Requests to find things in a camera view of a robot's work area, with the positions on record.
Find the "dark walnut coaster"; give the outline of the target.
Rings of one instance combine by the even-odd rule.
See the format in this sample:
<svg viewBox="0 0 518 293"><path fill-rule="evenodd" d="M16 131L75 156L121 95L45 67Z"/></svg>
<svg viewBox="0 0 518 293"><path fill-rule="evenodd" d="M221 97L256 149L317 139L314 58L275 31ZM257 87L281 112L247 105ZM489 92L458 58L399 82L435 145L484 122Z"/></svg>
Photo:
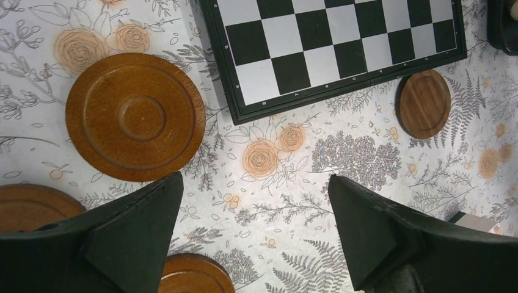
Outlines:
<svg viewBox="0 0 518 293"><path fill-rule="evenodd" d="M445 78L426 70L404 78L396 94L396 116L413 138L429 139L446 125L451 110L451 93Z"/></svg>

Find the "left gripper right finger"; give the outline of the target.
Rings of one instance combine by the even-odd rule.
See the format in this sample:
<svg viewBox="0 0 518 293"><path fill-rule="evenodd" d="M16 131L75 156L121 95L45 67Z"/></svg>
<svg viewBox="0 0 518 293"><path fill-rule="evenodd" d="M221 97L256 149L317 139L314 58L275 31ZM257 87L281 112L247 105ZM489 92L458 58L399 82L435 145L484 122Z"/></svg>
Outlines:
<svg viewBox="0 0 518 293"><path fill-rule="evenodd" d="M352 286L516 292L517 239L445 222L333 175L328 194Z"/></svg>

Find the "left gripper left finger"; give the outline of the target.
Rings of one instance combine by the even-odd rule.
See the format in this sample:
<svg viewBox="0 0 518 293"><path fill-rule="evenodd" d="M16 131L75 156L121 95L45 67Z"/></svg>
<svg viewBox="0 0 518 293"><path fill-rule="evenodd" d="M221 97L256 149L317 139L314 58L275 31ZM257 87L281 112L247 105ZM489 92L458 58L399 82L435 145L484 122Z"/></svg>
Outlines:
<svg viewBox="0 0 518 293"><path fill-rule="evenodd" d="M156 292L184 192L180 172L32 232L1 235L2 292Z"/></svg>

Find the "black cup tray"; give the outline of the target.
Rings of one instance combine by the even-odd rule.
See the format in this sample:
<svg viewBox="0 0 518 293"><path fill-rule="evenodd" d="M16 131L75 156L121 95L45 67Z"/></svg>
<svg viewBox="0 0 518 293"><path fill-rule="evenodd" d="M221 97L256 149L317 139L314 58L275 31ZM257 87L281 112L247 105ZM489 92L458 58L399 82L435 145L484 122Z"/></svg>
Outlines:
<svg viewBox="0 0 518 293"><path fill-rule="evenodd" d="M517 56L517 0L487 1L487 38L493 48Z"/></svg>

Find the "black white chessboard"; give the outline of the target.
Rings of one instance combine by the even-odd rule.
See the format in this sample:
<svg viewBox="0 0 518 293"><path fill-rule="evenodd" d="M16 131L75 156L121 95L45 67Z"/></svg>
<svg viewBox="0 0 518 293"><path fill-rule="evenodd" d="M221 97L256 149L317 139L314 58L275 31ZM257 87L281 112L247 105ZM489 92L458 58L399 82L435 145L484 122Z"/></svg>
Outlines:
<svg viewBox="0 0 518 293"><path fill-rule="evenodd" d="M234 124L467 56L461 1L201 1Z"/></svg>

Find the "brown wooden ringed coaster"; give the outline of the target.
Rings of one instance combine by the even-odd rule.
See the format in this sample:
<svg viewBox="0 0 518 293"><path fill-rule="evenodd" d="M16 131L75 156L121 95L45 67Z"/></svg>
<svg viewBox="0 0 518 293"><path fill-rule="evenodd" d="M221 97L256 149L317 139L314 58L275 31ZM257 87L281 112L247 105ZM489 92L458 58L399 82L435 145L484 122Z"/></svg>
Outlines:
<svg viewBox="0 0 518 293"><path fill-rule="evenodd" d="M125 181L179 171L200 148L206 127L205 105L188 75L141 53L88 67L70 89L65 119L78 153Z"/></svg>
<svg viewBox="0 0 518 293"><path fill-rule="evenodd" d="M213 259L181 253L166 259L158 292L235 292L227 271Z"/></svg>
<svg viewBox="0 0 518 293"><path fill-rule="evenodd" d="M34 231L86 211L76 199L37 184L1 186L1 233Z"/></svg>

